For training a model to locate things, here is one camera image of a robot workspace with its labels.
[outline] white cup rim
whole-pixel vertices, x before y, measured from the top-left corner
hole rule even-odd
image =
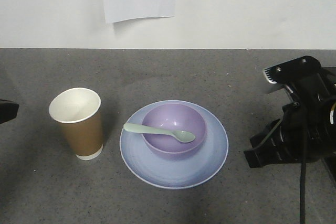
[[[94,110],[92,110],[92,112],[90,112],[87,116],[85,116],[83,118],[80,118],[80,119],[77,119],[77,120],[71,120],[71,121],[61,120],[61,119],[57,118],[57,116],[53,112],[53,107],[57,105],[57,102],[58,102],[59,98],[61,98],[66,93],[69,93],[69,92],[71,92],[73,90],[85,90],[85,91],[88,91],[89,93],[93,94],[95,96],[95,98],[97,99],[97,101],[98,101],[97,107],[94,108]],[[71,88],[71,89],[63,91],[62,93],[60,93],[59,95],[57,95],[51,101],[51,103],[49,105],[49,115],[52,117],[52,119],[54,119],[55,121],[60,122],[60,123],[78,123],[78,122],[85,121],[86,119],[88,119],[88,118],[92,117],[94,114],[96,114],[97,111],[100,108],[100,105],[101,105],[101,99],[100,99],[99,95],[96,92],[94,92],[93,90],[88,89],[88,88]]]

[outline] wire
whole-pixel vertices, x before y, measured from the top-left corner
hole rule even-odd
[[[301,160],[301,175],[300,175],[300,224],[305,224],[305,188],[306,188],[306,161],[307,161],[307,137],[308,126],[307,121],[304,120],[302,139],[302,160]]]

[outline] plastic spoon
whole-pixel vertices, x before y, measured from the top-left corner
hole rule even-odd
[[[176,138],[181,143],[189,143],[195,139],[195,135],[189,131],[170,131],[134,123],[125,123],[124,129],[134,133],[169,135]]]

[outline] plate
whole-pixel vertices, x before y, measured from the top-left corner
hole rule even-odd
[[[129,123],[141,124],[146,114],[157,106],[176,103],[192,107],[204,118],[206,138],[193,156],[169,160],[155,155],[142,134],[122,130],[120,152],[128,169],[142,181],[164,189],[185,189],[198,186],[215,176],[225,163],[228,139],[221,122],[208,110],[194,103],[168,100],[149,104],[136,111]]]

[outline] tableware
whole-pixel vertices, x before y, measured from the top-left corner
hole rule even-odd
[[[93,159],[103,149],[100,104],[99,95],[86,88],[66,90],[50,103],[50,116],[59,123],[79,159]]]
[[[149,127],[135,123],[125,123],[123,128],[126,131],[134,133],[169,135],[174,137],[181,143],[189,143],[195,139],[195,135],[189,131],[179,131],[179,130],[170,131],[166,129]]]
[[[187,104],[165,103],[151,109],[142,121],[143,125],[162,127],[168,130],[192,132],[195,140],[180,143],[171,136],[143,134],[150,149],[166,158],[185,158],[193,155],[204,141],[206,124],[202,116]]]
[[[142,181],[165,189],[198,186],[219,172],[228,153],[228,139],[220,121],[205,108],[185,101],[160,101],[136,111],[127,122],[141,124],[152,109],[169,103],[187,105],[196,110],[206,123],[204,143],[185,159],[170,160],[154,154],[140,134],[122,130],[120,152],[128,169]]]

